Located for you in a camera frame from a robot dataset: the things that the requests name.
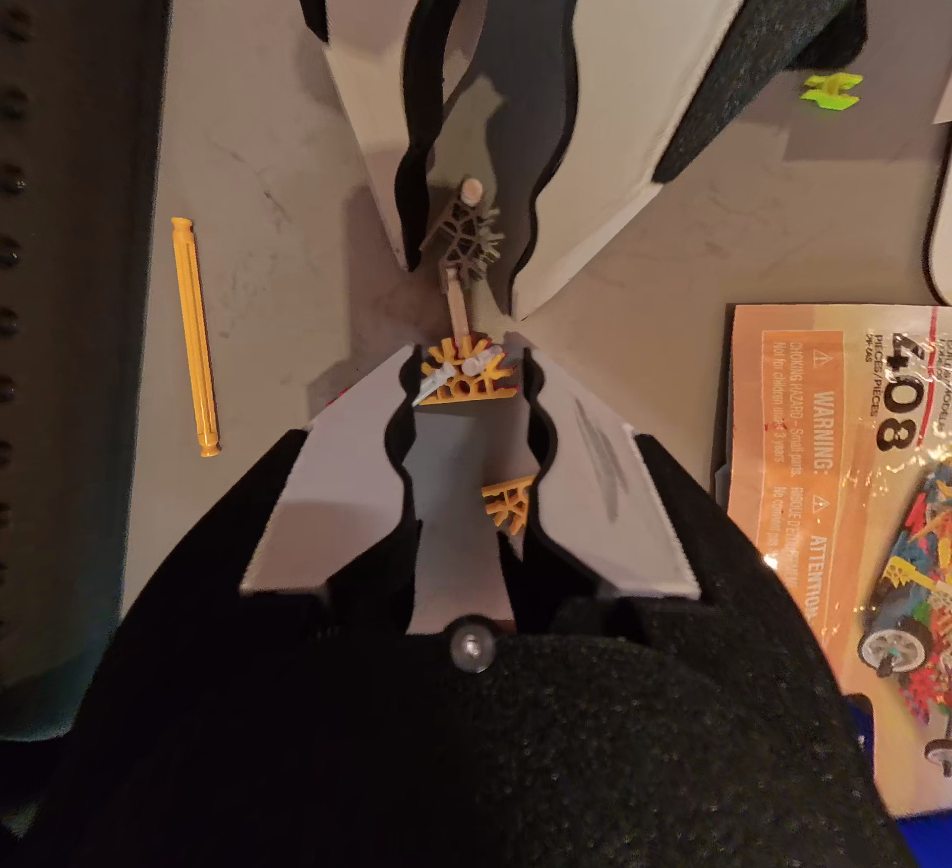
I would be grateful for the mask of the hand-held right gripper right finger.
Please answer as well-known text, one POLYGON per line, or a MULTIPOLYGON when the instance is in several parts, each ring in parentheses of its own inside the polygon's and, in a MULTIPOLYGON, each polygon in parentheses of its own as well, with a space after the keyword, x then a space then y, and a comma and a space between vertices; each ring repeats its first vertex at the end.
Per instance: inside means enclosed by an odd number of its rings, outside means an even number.
POLYGON ((539 465, 531 535, 602 596, 700 599, 634 427, 538 349, 525 352, 523 391, 539 465))

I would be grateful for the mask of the grey connector assembly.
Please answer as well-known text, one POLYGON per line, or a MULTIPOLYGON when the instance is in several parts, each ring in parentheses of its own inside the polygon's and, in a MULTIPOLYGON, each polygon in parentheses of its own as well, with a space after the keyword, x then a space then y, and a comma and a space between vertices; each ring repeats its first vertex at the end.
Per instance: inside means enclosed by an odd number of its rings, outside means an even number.
POLYGON ((484 185, 474 176, 466 176, 425 235, 421 250, 436 242, 446 242, 437 262, 440 291, 446 299, 452 337, 458 344, 470 337, 467 291, 483 282, 489 267, 501 257, 505 239, 494 222, 499 211, 484 203, 484 185))

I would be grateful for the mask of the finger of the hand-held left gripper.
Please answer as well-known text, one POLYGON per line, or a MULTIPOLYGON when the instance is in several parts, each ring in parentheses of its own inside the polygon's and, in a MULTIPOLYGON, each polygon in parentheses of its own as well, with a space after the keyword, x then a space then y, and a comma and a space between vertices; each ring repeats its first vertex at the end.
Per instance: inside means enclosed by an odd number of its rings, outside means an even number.
POLYGON ((531 195, 525 319, 660 191, 652 177, 744 0, 567 0, 565 128, 531 195))
POLYGON ((395 197, 409 147, 403 54, 419 0, 326 0, 327 65, 360 150, 370 192, 398 265, 409 270, 395 197))

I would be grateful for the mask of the yellow and red connector assembly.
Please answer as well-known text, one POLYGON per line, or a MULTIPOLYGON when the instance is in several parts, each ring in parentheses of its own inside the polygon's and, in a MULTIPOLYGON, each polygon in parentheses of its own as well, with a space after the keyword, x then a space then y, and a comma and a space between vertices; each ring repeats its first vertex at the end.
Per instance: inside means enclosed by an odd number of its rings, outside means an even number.
POLYGON ((421 364, 416 406, 505 400, 519 390, 516 369, 506 365, 504 347, 489 338, 448 337, 430 347, 421 364))

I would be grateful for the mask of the yellow plastic rod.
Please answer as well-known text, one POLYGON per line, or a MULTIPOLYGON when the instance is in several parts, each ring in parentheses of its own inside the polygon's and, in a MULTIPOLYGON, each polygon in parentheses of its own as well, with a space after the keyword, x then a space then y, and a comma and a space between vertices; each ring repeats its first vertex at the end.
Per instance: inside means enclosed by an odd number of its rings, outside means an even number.
POLYGON ((220 436, 192 221, 173 217, 172 236, 197 440, 201 456, 212 458, 220 454, 220 436))

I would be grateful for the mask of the blue plastic bin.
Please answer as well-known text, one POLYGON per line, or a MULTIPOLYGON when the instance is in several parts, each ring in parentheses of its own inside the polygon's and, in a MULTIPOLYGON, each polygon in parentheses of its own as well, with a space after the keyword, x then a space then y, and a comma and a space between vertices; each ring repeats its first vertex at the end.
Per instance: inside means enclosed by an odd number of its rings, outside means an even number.
MULTIPOLYGON (((846 695, 856 739, 870 769, 875 770, 875 723, 873 706, 862 694, 846 695)), ((951 866, 951 810, 900 817, 898 828, 920 867, 951 866)))

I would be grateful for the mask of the lime green connector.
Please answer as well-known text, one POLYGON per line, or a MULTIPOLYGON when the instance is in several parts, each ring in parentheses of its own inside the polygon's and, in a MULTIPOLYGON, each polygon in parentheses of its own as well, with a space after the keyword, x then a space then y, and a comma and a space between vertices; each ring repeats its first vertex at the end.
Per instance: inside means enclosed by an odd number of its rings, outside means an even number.
POLYGON ((859 74, 836 72, 815 74, 803 82, 800 100, 812 103, 828 112, 847 111, 861 99, 853 93, 863 83, 859 74))

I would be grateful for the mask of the yellow connector piece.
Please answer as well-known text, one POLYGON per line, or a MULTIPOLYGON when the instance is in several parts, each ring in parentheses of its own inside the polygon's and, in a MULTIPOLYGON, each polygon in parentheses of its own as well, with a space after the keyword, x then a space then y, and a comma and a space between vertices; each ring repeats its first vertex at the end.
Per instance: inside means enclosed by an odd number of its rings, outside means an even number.
POLYGON ((481 489, 484 511, 496 529, 507 528, 510 537, 525 529, 530 509, 530 487, 536 475, 485 485, 481 489))

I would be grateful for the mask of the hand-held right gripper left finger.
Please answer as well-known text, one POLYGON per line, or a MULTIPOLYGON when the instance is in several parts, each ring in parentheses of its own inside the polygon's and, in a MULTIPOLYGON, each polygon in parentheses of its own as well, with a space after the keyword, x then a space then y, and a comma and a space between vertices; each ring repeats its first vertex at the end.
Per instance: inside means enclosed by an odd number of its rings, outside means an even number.
POLYGON ((415 522, 406 459, 421 349, 401 347, 312 422, 240 585, 313 591, 415 522))

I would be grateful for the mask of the orange toy package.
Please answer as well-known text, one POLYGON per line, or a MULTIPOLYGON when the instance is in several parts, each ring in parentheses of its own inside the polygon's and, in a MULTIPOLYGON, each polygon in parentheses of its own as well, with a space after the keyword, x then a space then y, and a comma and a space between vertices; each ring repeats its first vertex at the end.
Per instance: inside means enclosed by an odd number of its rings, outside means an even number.
POLYGON ((728 513, 871 706, 897 816, 950 810, 951 312, 739 305, 728 513))

